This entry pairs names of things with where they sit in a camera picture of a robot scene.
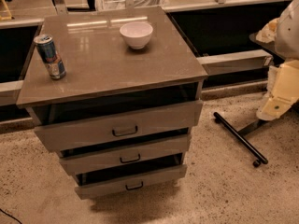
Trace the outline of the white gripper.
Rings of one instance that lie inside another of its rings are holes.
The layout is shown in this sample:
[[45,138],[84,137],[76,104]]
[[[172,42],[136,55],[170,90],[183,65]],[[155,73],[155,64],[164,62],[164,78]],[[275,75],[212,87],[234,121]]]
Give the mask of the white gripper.
[[299,61],[270,66],[266,88],[256,116],[266,121],[279,119],[299,100]]

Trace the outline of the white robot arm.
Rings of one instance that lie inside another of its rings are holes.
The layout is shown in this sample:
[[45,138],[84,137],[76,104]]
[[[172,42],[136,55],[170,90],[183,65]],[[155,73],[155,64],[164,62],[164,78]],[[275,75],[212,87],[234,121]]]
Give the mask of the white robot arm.
[[256,112],[258,119],[279,119],[299,100],[299,0],[268,22],[256,40],[275,42],[276,54],[285,58],[279,67],[269,67],[267,93]]

